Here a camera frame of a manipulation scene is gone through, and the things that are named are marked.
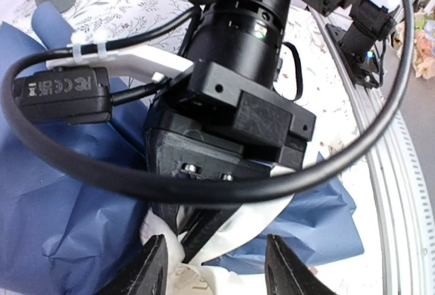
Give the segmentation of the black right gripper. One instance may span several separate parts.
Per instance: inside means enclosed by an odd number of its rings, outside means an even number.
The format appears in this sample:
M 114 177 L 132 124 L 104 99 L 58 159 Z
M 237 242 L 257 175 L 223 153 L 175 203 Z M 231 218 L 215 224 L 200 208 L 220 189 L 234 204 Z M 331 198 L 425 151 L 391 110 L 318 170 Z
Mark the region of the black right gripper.
M 211 62 L 198 61 L 168 80 L 154 97 L 144 124 L 145 159 L 151 173 L 186 176 L 203 191 L 187 203 L 267 201 L 292 193 L 276 164 L 300 171 L 313 138 L 315 114 L 271 89 Z M 179 234 L 189 263 L 240 208 L 189 207 Z M 178 235 L 179 205 L 151 203 L 155 215 Z

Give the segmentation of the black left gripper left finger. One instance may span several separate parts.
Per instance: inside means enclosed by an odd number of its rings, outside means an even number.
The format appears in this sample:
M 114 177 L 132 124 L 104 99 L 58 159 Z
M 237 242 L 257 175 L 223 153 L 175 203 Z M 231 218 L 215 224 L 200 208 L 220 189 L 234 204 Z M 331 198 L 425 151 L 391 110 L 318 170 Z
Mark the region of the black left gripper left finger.
M 165 294 L 168 251 L 164 235 L 154 235 L 134 260 L 108 284 L 108 294 Z

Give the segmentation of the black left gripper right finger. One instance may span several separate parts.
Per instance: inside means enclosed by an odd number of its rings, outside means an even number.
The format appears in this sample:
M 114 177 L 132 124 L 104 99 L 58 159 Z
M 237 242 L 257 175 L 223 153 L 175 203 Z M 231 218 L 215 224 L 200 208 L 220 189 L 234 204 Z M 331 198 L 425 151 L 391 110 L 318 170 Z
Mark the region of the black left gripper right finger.
M 267 235 L 264 274 L 268 295 L 334 295 L 278 235 Z

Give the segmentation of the clear plastic wrap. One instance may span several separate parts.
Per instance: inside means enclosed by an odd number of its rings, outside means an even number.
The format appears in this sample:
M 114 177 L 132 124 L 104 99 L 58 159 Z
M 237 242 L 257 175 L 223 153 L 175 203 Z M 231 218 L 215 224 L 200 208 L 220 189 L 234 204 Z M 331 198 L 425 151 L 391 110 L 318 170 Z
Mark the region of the clear plastic wrap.
M 264 273 L 238 275 L 202 263 L 220 257 L 257 237 L 290 203 L 293 196 L 242 205 L 228 222 L 218 228 L 191 263 L 183 264 L 187 251 L 169 225 L 148 210 L 140 229 L 141 242 L 153 235 L 164 235 L 169 253 L 165 294 L 266 294 Z

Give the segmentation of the blue wrapping paper sheet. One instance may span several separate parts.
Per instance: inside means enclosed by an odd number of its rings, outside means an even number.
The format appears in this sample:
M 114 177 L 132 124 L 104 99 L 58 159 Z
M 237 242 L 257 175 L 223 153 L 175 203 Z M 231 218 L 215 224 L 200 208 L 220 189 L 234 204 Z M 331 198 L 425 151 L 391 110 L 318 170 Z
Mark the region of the blue wrapping paper sheet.
M 71 34 L 63 46 L 70 42 Z M 24 56 L 56 49 L 40 48 L 30 54 L 20 54 L 22 45 L 14 26 L 3 23 L 2 71 Z M 16 254 L 22 245 L 22 233 L 7 223 L 18 211 L 16 207 L 6 210 L 18 195 L 16 182 L 24 176 L 34 177 L 38 183 L 45 179 L 55 181 L 57 173 L 61 172 L 36 157 L 16 138 L 9 124 L 1 121 L 1 269 L 13 267 L 7 256 Z M 48 233 L 42 236 L 41 254 L 48 259 L 48 279 L 61 289 L 60 294 L 91 294 L 108 282 L 138 248 L 145 203 L 69 178 L 80 189 L 70 201 L 61 201 L 57 211 L 62 213 L 72 207 L 72 214 L 62 226 L 49 223 Z

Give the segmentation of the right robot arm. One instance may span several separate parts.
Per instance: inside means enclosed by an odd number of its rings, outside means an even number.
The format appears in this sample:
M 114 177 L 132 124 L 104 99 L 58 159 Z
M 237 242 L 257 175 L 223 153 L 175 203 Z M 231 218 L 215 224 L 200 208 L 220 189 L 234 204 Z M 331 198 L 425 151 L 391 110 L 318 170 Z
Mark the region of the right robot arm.
M 262 178 L 277 165 L 299 171 L 315 115 L 273 90 L 291 0 L 188 0 L 196 6 L 179 49 L 193 67 L 155 97 L 144 126 L 151 173 L 187 179 Z M 349 8 L 347 30 L 329 26 L 347 71 L 379 86 L 381 60 L 368 51 L 396 25 L 371 0 L 304 0 L 323 15 Z

